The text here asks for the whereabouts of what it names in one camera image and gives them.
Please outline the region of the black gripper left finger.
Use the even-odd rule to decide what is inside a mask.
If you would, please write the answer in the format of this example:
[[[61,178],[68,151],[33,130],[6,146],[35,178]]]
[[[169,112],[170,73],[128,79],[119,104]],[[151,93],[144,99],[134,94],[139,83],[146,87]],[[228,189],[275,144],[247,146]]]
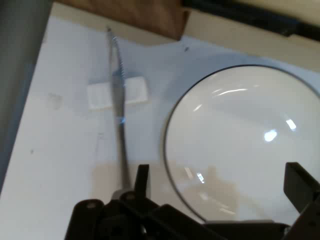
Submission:
[[[72,211],[66,240],[146,240],[147,215],[159,206],[147,197],[150,166],[138,166],[134,187],[121,189],[105,204],[99,199],[78,202]]]

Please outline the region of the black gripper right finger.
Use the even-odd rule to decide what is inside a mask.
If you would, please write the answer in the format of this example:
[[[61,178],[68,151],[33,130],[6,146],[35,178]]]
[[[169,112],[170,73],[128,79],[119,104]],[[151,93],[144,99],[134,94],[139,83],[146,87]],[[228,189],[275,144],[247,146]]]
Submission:
[[[283,237],[285,240],[320,238],[320,183],[299,163],[285,164],[283,191],[299,216]]]

